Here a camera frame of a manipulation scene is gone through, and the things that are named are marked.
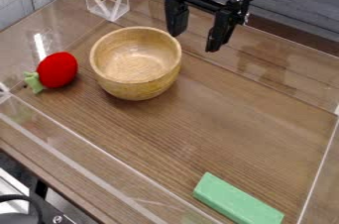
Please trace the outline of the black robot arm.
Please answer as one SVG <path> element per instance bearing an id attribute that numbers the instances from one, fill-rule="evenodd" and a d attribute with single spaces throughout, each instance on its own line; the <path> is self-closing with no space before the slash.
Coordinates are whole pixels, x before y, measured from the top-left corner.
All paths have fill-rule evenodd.
<path id="1" fill-rule="evenodd" d="M 215 16 L 208 32 L 205 52 L 216 52 L 233 34 L 236 25 L 248 21 L 253 0 L 164 0 L 167 31 L 172 37 L 180 36 L 188 28 L 189 7 Z"/>

